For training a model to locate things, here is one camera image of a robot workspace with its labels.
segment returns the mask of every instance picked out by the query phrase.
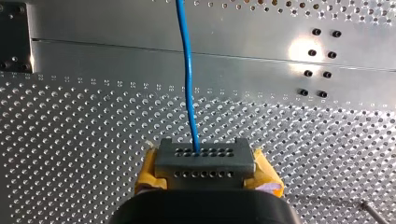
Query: metal bracket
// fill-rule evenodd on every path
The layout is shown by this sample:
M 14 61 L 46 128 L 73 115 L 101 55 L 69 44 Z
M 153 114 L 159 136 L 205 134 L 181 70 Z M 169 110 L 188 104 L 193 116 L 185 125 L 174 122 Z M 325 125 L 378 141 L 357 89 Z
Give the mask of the metal bracket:
M 0 71 L 32 73 L 27 7 L 0 2 Z

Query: black screw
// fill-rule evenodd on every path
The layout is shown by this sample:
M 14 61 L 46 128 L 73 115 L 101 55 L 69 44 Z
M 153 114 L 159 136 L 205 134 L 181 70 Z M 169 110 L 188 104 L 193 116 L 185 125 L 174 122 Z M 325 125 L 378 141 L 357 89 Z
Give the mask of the black screw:
M 9 63 L 9 62 L 0 63 L 1 69 L 8 69 L 10 66 L 11 66 L 11 63 Z
M 315 56 L 315 55 L 317 55 L 317 51 L 314 49 L 311 49 L 308 51 L 308 54 L 309 54 L 309 56 Z
M 23 64 L 23 65 L 21 66 L 21 69 L 22 69 L 23 71 L 28 71 L 28 70 L 30 70 L 30 64 L 29 64 L 29 63 Z
M 304 89 L 299 90 L 298 93 L 299 93 L 300 95 L 303 95 L 303 96 L 307 96 L 307 95 L 308 95 L 308 91 L 307 91 L 307 90 L 304 90 Z
M 334 37 L 336 37 L 336 38 L 340 37 L 341 34 L 342 34 L 341 31 L 334 31 L 334 32 L 332 32 L 332 36 L 334 36 Z
M 332 73 L 331 72 L 324 72 L 323 76 L 326 78 L 331 78 L 332 77 Z
M 318 92 L 318 96 L 320 96 L 321 98 L 326 98 L 327 97 L 327 92 L 326 91 L 319 91 Z
M 320 35 L 320 34 L 321 34 L 321 30 L 318 29 L 318 28 L 315 28 L 315 29 L 312 31 L 312 34 L 313 34 L 313 35 Z
M 304 76 L 306 76 L 306 77 L 312 77 L 312 75 L 313 75 L 313 73 L 312 73 L 311 71 L 305 70 Z
M 329 58 L 331 58 L 331 59 L 334 59 L 334 58 L 337 57 L 337 53 L 336 53 L 336 52 L 333 52 L 333 51 L 330 51 L 330 52 L 327 54 L 327 56 L 328 56 Z

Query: perforated metal panel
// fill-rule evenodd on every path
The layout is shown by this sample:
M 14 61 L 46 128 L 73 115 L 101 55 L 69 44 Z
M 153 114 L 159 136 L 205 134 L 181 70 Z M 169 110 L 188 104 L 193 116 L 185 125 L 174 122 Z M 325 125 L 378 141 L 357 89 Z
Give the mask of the perforated metal panel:
M 147 141 L 191 140 L 174 2 L 113 2 L 29 5 L 36 73 L 0 75 L 4 223 L 107 223 Z M 185 7 L 201 140 L 262 147 L 305 223 L 373 223 L 361 200 L 395 222 L 394 3 Z

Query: blue cable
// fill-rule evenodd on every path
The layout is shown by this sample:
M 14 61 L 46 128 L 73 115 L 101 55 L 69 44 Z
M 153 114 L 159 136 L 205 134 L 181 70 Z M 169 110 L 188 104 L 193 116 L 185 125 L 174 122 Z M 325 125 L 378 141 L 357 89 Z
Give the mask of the blue cable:
M 181 39 L 183 40 L 183 49 L 184 49 L 184 66 L 186 72 L 185 78 L 185 91 L 186 91 L 186 107 L 187 114 L 189 117 L 189 123 L 191 128 L 191 136 L 192 136 L 192 146 L 195 152 L 199 152 L 200 144 L 198 138 L 198 130 L 197 125 L 194 119 L 194 106 L 192 101 L 192 67 L 191 67 L 191 43 L 189 36 L 189 28 L 187 27 L 186 22 L 186 13 L 183 7 L 183 0 L 176 0 L 177 7 L 177 18 L 178 18 L 178 26 L 180 27 Z

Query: blue wire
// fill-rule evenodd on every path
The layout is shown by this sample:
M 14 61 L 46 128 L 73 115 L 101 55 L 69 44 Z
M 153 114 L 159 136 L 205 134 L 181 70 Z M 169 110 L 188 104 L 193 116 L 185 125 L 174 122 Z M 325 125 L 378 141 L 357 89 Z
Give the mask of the blue wire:
M 191 43 L 189 28 L 186 22 L 186 13 L 183 7 L 183 0 L 176 0 L 178 26 L 180 27 L 181 39 L 183 40 L 184 49 L 184 66 L 186 72 L 185 89 L 186 89 L 186 107 L 191 128 L 192 146 L 195 152 L 199 152 L 200 144 L 198 138 L 197 125 L 194 119 L 194 106 L 192 101 L 192 67 L 191 67 Z

